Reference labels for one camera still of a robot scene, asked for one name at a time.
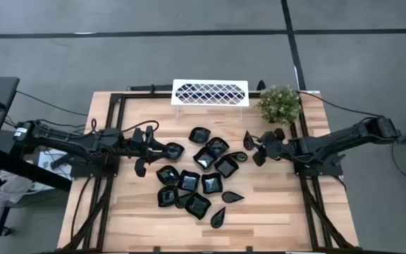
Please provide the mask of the white paper sheet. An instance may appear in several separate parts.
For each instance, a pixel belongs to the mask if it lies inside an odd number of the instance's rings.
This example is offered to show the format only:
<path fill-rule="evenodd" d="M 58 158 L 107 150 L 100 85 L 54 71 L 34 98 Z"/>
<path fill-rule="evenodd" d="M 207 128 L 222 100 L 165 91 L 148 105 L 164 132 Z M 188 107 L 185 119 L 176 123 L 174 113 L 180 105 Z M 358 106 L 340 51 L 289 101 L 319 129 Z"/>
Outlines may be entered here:
<path fill-rule="evenodd" d="M 39 161 L 38 166 L 50 171 L 54 174 L 58 174 L 59 176 L 63 176 L 68 180 L 71 180 L 70 172 L 71 172 L 71 165 L 62 163 L 56 168 L 52 169 L 51 164 L 57 160 L 59 160 L 62 156 L 66 153 L 60 150 L 55 149 L 43 149 L 39 152 Z"/>

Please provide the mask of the white plastic bag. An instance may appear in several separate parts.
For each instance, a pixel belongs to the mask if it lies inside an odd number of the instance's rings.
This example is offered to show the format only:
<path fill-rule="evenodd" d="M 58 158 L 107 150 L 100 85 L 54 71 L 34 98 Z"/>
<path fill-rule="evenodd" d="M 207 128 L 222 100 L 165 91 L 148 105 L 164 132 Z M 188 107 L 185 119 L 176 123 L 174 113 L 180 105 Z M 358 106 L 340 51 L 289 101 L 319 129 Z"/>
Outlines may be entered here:
<path fill-rule="evenodd" d="M 6 201 L 17 203 L 26 195 L 47 191 L 52 187 L 34 182 L 7 171 L 0 171 L 0 204 Z"/>

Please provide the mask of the white lattice shelf rack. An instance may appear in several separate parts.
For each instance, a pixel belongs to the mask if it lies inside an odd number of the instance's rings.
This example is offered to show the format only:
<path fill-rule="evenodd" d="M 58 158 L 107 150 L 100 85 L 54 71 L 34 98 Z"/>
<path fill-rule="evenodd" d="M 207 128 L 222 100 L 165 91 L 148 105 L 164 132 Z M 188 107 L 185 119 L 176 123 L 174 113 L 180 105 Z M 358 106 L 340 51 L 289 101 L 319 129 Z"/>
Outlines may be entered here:
<path fill-rule="evenodd" d="M 171 91 L 171 105 L 176 107 L 176 118 L 180 108 L 237 107 L 240 118 L 243 109 L 250 106 L 249 87 L 246 80 L 195 80 L 174 79 Z"/>

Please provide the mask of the small green potted plant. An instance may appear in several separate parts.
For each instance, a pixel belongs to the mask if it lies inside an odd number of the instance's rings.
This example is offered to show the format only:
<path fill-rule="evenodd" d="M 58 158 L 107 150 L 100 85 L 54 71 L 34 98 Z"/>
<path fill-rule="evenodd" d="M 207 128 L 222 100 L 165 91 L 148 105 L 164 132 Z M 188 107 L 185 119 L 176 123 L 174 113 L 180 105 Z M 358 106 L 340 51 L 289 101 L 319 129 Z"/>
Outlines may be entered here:
<path fill-rule="evenodd" d="M 300 115 L 300 96 L 290 87 L 276 87 L 261 91 L 255 105 L 268 123 L 292 124 Z"/>

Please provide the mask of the black clamp bar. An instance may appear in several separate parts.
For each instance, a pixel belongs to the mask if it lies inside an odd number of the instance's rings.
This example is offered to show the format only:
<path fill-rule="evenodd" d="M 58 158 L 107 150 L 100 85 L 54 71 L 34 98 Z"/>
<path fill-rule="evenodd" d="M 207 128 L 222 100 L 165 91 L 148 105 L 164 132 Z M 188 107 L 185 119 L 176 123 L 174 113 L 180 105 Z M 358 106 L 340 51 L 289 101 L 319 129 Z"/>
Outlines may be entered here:
<path fill-rule="evenodd" d="M 140 86 L 127 86 L 127 91 L 148 91 L 150 93 L 158 92 L 158 91 L 172 91 L 172 84 L 165 84 L 165 85 L 140 85 Z"/>

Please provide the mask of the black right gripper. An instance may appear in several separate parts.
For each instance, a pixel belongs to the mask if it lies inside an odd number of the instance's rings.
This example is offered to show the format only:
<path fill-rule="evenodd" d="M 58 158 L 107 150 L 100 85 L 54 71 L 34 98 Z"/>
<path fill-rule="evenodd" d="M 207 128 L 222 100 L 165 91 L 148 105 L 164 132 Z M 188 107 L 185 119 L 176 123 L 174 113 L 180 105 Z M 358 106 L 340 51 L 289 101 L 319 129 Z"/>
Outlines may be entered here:
<path fill-rule="evenodd" d="M 260 137 L 255 137 L 255 139 L 263 141 L 254 145 L 257 151 L 252 158 L 258 167 L 265 163 L 267 157 L 271 159 L 292 159 L 295 156 L 293 144 L 282 142 L 285 139 L 282 128 L 266 131 Z"/>

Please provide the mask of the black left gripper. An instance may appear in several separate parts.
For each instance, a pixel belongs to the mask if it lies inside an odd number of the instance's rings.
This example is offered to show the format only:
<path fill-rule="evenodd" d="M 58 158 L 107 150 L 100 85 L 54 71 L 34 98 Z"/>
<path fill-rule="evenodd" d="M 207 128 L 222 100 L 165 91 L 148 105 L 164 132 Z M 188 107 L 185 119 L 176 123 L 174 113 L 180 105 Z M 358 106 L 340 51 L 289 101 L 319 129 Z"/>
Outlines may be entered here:
<path fill-rule="evenodd" d="M 152 126 L 147 126 L 146 128 L 145 141 L 137 142 L 132 139 L 126 139 L 120 142 L 120 155 L 139 158 L 135 162 L 135 173 L 139 177 L 145 177 L 145 164 L 151 164 L 156 160 L 168 158 L 165 153 L 149 155 L 149 149 L 162 152 L 168 151 L 167 145 L 160 143 L 154 138 L 154 129 Z"/>

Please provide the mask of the black metal table frame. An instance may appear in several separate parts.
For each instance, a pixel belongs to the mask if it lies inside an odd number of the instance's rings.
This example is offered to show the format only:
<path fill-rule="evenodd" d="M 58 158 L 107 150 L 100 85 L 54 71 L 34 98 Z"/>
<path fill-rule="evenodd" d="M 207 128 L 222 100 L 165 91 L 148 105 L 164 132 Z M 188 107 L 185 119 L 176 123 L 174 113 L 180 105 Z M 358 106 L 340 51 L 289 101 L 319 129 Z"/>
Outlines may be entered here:
<path fill-rule="evenodd" d="M 143 92 L 126 94 L 123 104 L 111 100 L 110 92 L 93 95 L 89 118 L 104 127 L 112 111 L 113 124 L 122 128 L 154 119 L 160 124 L 155 138 L 162 143 L 175 142 L 185 148 L 178 170 L 198 171 L 193 160 L 199 145 L 188 140 L 197 126 L 208 128 L 212 135 L 226 140 L 233 152 L 243 149 L 245 132 L 259 136 L 273 130 L 259 110 L 243 109 L 242 119 L 237 107 L 180 108 L 168 98 L 157 98 Z M 157 193 L 161 188 L 156 171 L 166 165 L 161 160 L 147 166 L 145 177 L 135 174 L 134 162 L 122 159 L 113 181 L 109 214 L 103 242 L 105 251 L 237 251 L 252 246 L 254 250 L 309 250 L 312 245 L 307 226 L 304 199 L 299 178 L 287 161 L 268 160 L 258 167 L 253 161 L 240 164 L 239 169 L 223 182 L 227 191 L 244 196 L 243 200 L 227 204 L 221 195 L 211 194 L 211 207 L 198 220 L 184 209 L 161 208 Z M 211 217 L 226 208 L 222 227 L 214 229 Z"/>

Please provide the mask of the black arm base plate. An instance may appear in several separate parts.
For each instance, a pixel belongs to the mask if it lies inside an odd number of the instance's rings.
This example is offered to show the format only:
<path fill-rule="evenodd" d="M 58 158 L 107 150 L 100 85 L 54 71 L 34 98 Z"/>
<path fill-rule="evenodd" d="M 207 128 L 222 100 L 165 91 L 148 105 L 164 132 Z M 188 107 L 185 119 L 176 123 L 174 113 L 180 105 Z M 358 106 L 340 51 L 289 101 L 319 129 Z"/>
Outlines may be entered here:
<path fill-rule="evenodd" d="M 340 162 L 345 157 L 344 154 L 329 153 L 321 158 L 311 159 L 309 162 L 294 163 L 296 175 L 301 176 L 334 176 L 343 175 Z"/>
<path fill-rule="evenodd" d="M 118 174 L 120 157 L 109 153 L 91 154 L 90 158 L 74 155 L 68 160 L 72 166 L 70 175 L 80 177 L 111 177 Z"/>

